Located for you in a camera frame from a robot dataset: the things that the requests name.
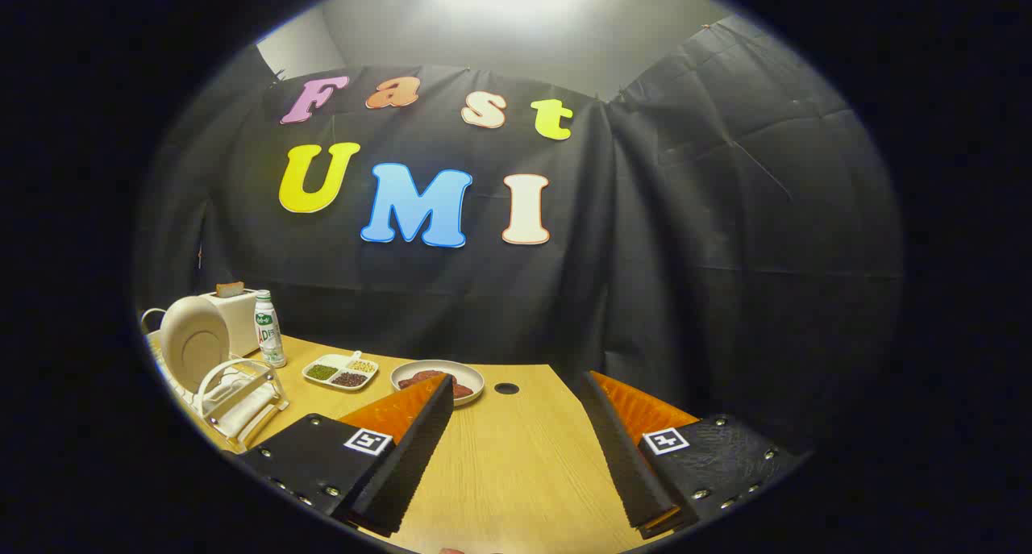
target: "table hole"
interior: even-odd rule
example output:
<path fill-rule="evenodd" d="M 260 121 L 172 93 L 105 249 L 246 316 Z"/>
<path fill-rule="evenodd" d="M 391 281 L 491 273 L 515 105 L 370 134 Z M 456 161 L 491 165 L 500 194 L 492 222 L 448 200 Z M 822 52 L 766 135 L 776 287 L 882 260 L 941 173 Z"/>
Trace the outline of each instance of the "table hole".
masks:
<path fill-rule="evenodd" d="M 498 383 L 494 385 L 494 390 L 503 395 L 515 395 L 519 393 L 519 386 L 513 385 L 512 383 Z"/>

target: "black cloth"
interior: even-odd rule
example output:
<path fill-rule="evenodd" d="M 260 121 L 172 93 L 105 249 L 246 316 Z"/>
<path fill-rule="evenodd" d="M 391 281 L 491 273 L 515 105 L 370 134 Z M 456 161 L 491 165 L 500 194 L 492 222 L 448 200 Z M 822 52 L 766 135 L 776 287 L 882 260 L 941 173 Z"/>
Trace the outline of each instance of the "black cloth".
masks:
<path fill-rule="evenodd" d="M 307 80 L 333 75 L 350 84 L 310 120 L 280 124 Z M 417 102 L 365 108 L 378 84 L 404 75 L 422 80 Z M 243 281 L 271 290 L 284 332 L 299 338 L 549 363 L 567 382 L 601 370 L 689 412 L 734 412 L 788 447 L 825 432 L 877 366 L 902 267 L 884 165 L 847 103 L 739 18 L 608 103 L 442 66 L 241 82 L 187 150 L 158 162 L 139 308 Z M 504 127 L 461 121 L 472 91 L 505 96 Z M 535 131 L 530 102 L 546 98 L 574 112 L 566 141 Z M 322 146 L 314 191 L 333 142 L 361 145 L 340 194 L 319 213 L 288 213 L 287 151 Z M 466 245 L 362 240 L 381 162 L 408 165 L 420 191 L 442 169 L 472 174 Z M 503 180 L 520 172 L 550 182 L 542 246 L 502 239 Z"/>

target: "bread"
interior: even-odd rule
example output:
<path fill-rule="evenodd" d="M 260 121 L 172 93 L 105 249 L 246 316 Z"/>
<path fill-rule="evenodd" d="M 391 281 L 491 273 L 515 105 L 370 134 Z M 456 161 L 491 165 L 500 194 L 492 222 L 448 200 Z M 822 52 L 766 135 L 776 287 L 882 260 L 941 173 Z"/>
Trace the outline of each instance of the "bread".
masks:
<path fill-rule="evenodd" d="M 244 293 L 244 283 L 228 283 L 228 285 L 215 285 L 217 297 L 234 297 Z"/>

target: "white bottle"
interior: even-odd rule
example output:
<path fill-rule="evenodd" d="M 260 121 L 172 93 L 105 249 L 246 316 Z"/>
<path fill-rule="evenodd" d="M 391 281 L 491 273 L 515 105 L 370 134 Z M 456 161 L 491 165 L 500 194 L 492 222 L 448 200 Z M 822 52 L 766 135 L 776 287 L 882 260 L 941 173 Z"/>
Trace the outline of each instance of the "white bottle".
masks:
<path fill-rule="evenodd" d="M 258 346 L 265 362 L 273 367 L 287 364 L 287 356 L 283 353 L 283 339 L 280 337 L 280 319 L 272 308 L 272 296 L 268 290 L 258 290 L 255 293 L 255 332 L 258 333 Z"/>

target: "white wall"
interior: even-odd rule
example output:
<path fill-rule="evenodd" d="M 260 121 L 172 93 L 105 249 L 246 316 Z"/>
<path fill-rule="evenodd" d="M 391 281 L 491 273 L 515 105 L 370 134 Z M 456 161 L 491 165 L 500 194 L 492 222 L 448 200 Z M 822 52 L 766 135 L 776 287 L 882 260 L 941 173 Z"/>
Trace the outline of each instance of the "white wall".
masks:
<path fill-rule="evenodd" d="M 258 51 L 272 72 L 286 69 L 281 79 L 344 66 L 344 58 L 329 35 L 320 6 L 270 32 L 259 40 Z"/>
<path fill-rule="evenodd" d="M 324 0 L 258 50 L 272 72 L 452 65 L 610 99 L 659 58 L 732 13 L 718 0 Z"/>

